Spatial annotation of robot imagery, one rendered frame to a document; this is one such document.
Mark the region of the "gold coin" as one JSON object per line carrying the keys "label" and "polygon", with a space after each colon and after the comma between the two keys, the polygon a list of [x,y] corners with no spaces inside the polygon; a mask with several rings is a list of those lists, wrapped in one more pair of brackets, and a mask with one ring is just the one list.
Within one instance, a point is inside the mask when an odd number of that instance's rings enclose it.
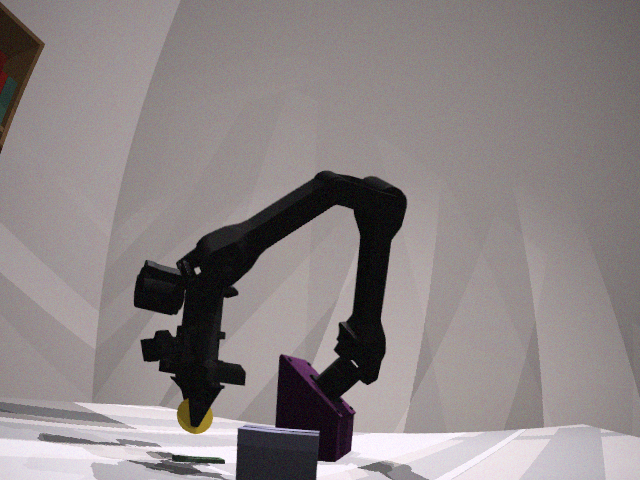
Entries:
{"label": "gold coin", "polygon": [[181,404],[177,409],[178,423],[185,431],[189,433],[192,433],[192,434],[204,433],[209,429],[210,425],[213,423],[212,422],[213,414],[212,414],[211,407],[209,407],[209,410],[207,411],[207,414],[205,415],[205,417],[202,419],[203,421],[200,423],[200,425],[198,427],[193,427],[191,426],[188,399],[189,398],[187,398],[186,400],[183,400],[183,402],[181,402]]}

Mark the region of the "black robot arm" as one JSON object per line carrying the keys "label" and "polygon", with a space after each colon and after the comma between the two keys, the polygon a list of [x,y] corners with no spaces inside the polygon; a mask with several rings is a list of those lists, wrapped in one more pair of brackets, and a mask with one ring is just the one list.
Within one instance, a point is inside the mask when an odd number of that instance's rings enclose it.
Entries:
{"label": "black robot arm", "polygon": [[[367,385],[377,381],[386,351],[382,304],[391,242],[402,226],[407,201],[401,189],[377,176],[319,172],[249,219],[204,235],[176,262],[178,269],[145,260],[135,283],[134,307],[177,315],[185,299],[182,319],[221,324],[224,298],[238,295],[233,285],[259,256],[334,205],[354,209],[360,232],[355,298],[351,316],[339,323],[333,349],[339,358],[310,377],[330,400],[342,403],[340,396],[358,380]],[[176,333],[159,330],[154,338],[140,340],[144,361],[190,364],[190,334],[184,328],[182,335]]]}

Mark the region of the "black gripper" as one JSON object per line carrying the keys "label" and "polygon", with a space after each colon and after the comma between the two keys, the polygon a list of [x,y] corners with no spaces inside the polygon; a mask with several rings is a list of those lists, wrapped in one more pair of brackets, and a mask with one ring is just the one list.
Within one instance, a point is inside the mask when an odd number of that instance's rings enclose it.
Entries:
{"label": "black gripper", "polygon": [[220,382],[245,385],[246,372],[241,364],[218,360],[220,340],[226,338],[219,323],[184,318],[182,326],[177,325],[181,335],[183,328],[190,334],[190,364],[162,359],[158,371],[175,374],[171,379],[181,388],[183,400],[189,398],[191,426],[198,427],[218,394],[225,389]]}

